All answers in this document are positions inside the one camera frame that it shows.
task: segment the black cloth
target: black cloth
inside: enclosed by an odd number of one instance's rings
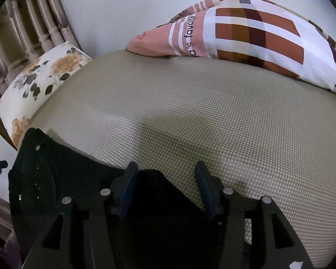
[[[29,129],[9,173],[11,214],[23,259],[64,197],[95,195],[123,172]],[[83,223],[85,213],[79,217]],[[206,269],[219,263],[225,226],[209,220],[157,170],[139,172],[128,216],[124,221],[107,216],[107,223],[118,268]],[[82,234],[72,237],[72,263],[84,268]]]

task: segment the floral pillow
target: floral pillow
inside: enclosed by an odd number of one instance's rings
[[[30,118],[42,104],[81,67],[92,59],[65,42],[27,66],[0,100],[0,117],[18,147]]]

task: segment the beige mattress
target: beige mattress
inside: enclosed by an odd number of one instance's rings
[[[327,90],[239,63],[122,50],[80,69],[30,126],[99,162],[158,169],[198,205],[193,171],[203,160],[242,195],[270,195],[314,266],[336,253],[336,94]]]

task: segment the metal pin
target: metal pin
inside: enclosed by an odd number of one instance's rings
[[[105,189],[101,190],[101,195],[102,196],[107,196],[107,195],[110,195],[110,194],[111,194],[110,189],[105,188]]]
[[[67,196],[67,197],[64,197],[63,199],[62,199],[62,203],[63,204],[69,204],[70,202],[71,202],[71,197],[70,196]]]
[[[262,201],[265,202],[266,204],[269,204],[271,203],[271,198],[269,196],[264,196]]]
[[[223,193],[227,195],[232,195],[234,193],[234,190],[232,190],[231,188],[225,187],[223,189]]]

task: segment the checkered pattern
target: checkered pattern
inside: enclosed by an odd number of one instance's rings
[[[201,1],[138,35],[127,50],[254,65],[336,93],[336,42],[312,21],[268,0]]]

